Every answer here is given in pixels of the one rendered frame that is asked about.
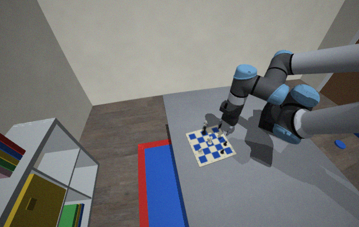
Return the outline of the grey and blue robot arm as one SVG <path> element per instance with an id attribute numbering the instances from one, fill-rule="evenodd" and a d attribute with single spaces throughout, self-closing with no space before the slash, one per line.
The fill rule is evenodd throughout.
<path id="1" fill-rule="evenodd" d="M 295 54 L 280 50 L 264 77 L 257 75 L 252 65 L 241 64 L 236 68 L 230 92 L 239 98 L 250 94 L 273 103 L 273 133 L 285 142 L 299 144 L 301 139 L 316 134 L 356 134 L 359 102 L 312 111 L 320 101 L 318 92 L 305 84 L 289 92 L 285 84 L 287 75 L 342 72 L 359 72 L 359 44 Z"/>

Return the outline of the blue and cream chessboard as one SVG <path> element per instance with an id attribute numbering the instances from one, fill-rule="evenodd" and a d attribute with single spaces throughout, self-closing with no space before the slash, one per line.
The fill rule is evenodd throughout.
<path id="1" fill-rule="evenodd" d="M 236 152 L 222 133 L 221 129 L 218 130 L 217 128 L 218 125 L 206 128 L 205 135 L 202 134 L 204 129 L 186 134 L 199 167 L 236 155 Z M 208 144 L 210 136 L 213 137 L 211 145 Z M 227 141 L 227 146 L 223 145 L 225 141 Z M 198 153 L 198 149 L 200 148 L 202 148 L 202 154 Z M 220 152 L 223 149 L 224 154 L 221 154 Z"/>

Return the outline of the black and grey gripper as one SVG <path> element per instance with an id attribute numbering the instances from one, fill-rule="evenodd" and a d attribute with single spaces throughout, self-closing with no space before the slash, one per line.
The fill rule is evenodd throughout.
<path id="1" fill-rule="evenodd" d="M 228 136 L 231 132 L 231 129 L 236 126 L 239 115 L 241 114 L 241 111 L 244 107 L 244 104 L 246 102 L 246 98 L 238 98 L 231 94 L 231 92 L 228 95 L 228 99 L 221 103 L 220 111 L 223 112 L 222 118 L 219 119 L 218 128 L 221 128 L 222 121 L 224 120 L 226 123 L 230 125 L 229 130 L 227 131 L 226 136 Z"/>

